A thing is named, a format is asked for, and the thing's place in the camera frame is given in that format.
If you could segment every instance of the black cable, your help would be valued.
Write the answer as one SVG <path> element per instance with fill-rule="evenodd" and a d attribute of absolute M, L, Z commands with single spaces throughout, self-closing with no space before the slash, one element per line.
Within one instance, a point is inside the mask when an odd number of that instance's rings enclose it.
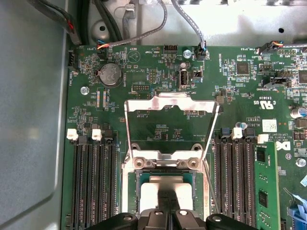
<path fill-rule="evenodd" d="M 111 15 L 110 11 L 107 9 L 107 7 L 101 3 L 102 7 L 104 8 L 105 12 L 106 12 L 106 15 L 107 17 L 109 18 L 109 21 L 111 22 L 113 28 L 114 28 L 114 31 L 115 31 L 115 34 L 116 34 L 116 37 L 119 41 L 122 41 L 123 38 L 121 37 L 121 34 L 120 34 L 120 30 L 118 28 L 118 25 L 116 23 L 116 21 L 114 20 L 113 16 Z"/>
<path fill-rule="evenodd" d="M 90 41 L 88 38 L 88 12 L 90 9 L 90 0 L 80 0 L 81 1 L 81 12 L 80 12 L 80 31 L 81 40 L 83 45 L 89 45 Z"/>
<path fill-rule="evenodd" d="M 44 14 L 46 17 L 60 24 L 70 35 L 71 41 L 75 45 L 82 44 L 76 24 L 74 23 L 73 17 L 69 13 L 67 13 L 62 8 L 51 4 L 50 2 L 46 0 L 27 0 L 27 2 L 31 4 L 35 9 L 40 11 L 42 14 Z M 54 10 L 61 13 L 63 17 L 58 15 L 56 12 L 54 12 L 50 8 L 53 8 Z"/>
<path fill-rule="evenodd" d="M 117 38 L 117 35 L 115 33 L 114 27 L 113 27 L 112 23 L 110 22 L 107 14 L 106 14 L 103 6 L 102 6 L 101 1 L 100 0 L 94 0 L 94 3 L 96 5 L 96 8 L 97 8 L 97 10 L 98 10 L 102 20 L 106 24 L 106 27 L 107 27 L 107 29 L 108 29 L 108 31 L 110 33 L 111 40 L 112 41 L 116 41 L 116 42 L 119 41 L 119 39 Z"/>

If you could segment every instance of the ram slot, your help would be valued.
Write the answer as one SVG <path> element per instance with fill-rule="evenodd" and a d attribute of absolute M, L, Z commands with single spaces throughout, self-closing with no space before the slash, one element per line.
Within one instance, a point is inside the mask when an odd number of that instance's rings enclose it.
<path fill-rule="evenodd" d="M 111 140 L 107 141 L 106 151 L 108 154 L 108 218 L 116 215 L 116 146 Z"/>
<path fill-rule="evenodd" d="M 254 147 L 247 140 L 243 154 L 245 223 L 255 227 Z"/>
<path fill-rule="evenodd" d="M 233 215 L 233 197 L 232 197 L 232 156 L 231 156 L 231 144 L 230 143 L 223 143 L 222 152 L 223 161 L 222 167 L 224 169 L 223 173 L 223 185 L 224 185 L 224 192 L 223 192 L 223 214 L 232 217 Z"/>
<path fill-rule="evenodd" d="M 217 200 L 217 205 L 220 207 L 220 212 L 223 212 L 221 207 L 221 197 L 223 196 L 223 184 L 221 181 L 221 143 L 218 139 L 215 141 L 214 148 L 214 193 Z"/>
<path fill-rule="evenodd" d="M 75 168 L 75 201 L 73 204 L 74 217 L 72 224 L 73 229 L 83 230 L 86 225 L 86 211 L 87 211 L 87 170 L 88 170 L 88 146 L 79 145 L 77 147 L 76 168 Z"/>
<path fill-rule="evenodd" d="M 238 221 L 243 221 L 243 148 L 240 140 L 236 140 L 232 147 L 233 155 L 233 198 L 234 217 Z"/>
<path fill-rule="evenodd" d="M 98 219 L 98 172 L 99 172 L 99 146 L 89 146 L 88 156 L 88 197 L 87 197 L 87 227 L 97 223 Z"/>
<path fill-rule="evenodd" d="M 99 164 L 99 222 L 107 219 L 106 208 L 106 154 L 105 146 L 100 147 L 100 164 Z"/>
<path fill-rule="evenodd" d="M 71 204 L 71 229 L 78 229 L 76 226 L 77 214 L 79 213 L 79 203 L 76 199 L 78 196 L 78 160 L 79 160 L 79 146 L 73 147 L 73 175 L 72 175 L 72 204 Z"/>

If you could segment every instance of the black connector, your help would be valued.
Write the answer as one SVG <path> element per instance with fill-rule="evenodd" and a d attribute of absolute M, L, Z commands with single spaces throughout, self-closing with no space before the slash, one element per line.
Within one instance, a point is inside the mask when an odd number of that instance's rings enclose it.
<path fill-rule="evenodd" d="M 78 55 L 75 50 L 68 51 L 68 68 L 71 71 L 78 71 Z"/>
<path fill-rule="evenodd" d="M 207 51 L 207 46 L 206 46 L 206 42 L 205 42 L 205 47 L 202 48 L 201 44 L 199 43 L 197 46 L 197 50 L 196 50 L 196 59 L 198 61 L 204 61 L 206 58 L 206 51 Z"/>
<path fill-rule="evenodd" d="M 177 54 L 178 45 L 164 45 L 164 54 Z"/>
<path fill-rule="evenodd" d="M 276 42 L 276 41 L 271 41 L 269 43 L 264 44 L 261 47 L 257 47 L 256 53 L 259 54 L 259 55 L 274 53 L 275 51 L 277 51 L 278 49 L 283 47 L 281 45 L 277 45 L 278 43 L 281 44 L 282 42 L 280 43 L 280 42 Z"/>

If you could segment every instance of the gray metal panel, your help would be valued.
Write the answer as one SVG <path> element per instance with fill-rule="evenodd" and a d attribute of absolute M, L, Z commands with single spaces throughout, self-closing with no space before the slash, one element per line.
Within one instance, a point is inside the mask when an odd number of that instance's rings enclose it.
<path fill-rule="evenodd" d="M 123 8 L 129 0 L 108 1 L 106 5 L 114 13 L 121 29 Z M 264 6 L 263 1 L 241 0 L 229 5 L 216 5 L 216 1 L 201 1 L 200 5 L 183 5 L 186 13 L 195 20 L 202 30 L 208 46 L 249 46 L 256 47 L 271 40 L 286 43 L 306 38 L 307 6 Z M 100 19 L 91 5 L 89 27 Z M 172 5 L 167 5 L 168 19 L 158 33 L 141 40 L 139 45 L 196 45 L 199 40 L 189 24 Z M 130 21 L 131 35 L 140 35 L 160 25 L 163 10 L 160 5 L 139 5 L 137 17 Z"/>
<path fill-rule="evenodd" d="M 26 1 L 0 1 L 0 229 L 59 225 L 64 41 Z"/>

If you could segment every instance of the red and black wires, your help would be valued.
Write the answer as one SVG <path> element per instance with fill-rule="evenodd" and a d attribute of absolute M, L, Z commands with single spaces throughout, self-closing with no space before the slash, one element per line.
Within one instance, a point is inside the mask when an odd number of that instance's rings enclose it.
<path fill-rule="evenodd" d="M 47 0 L 27 0 L 35 9 L 60 24 L 70 35 L 75 45 L 81 45 L 81 39 L 74 18 L 64 9 L 48 2 Z"/>

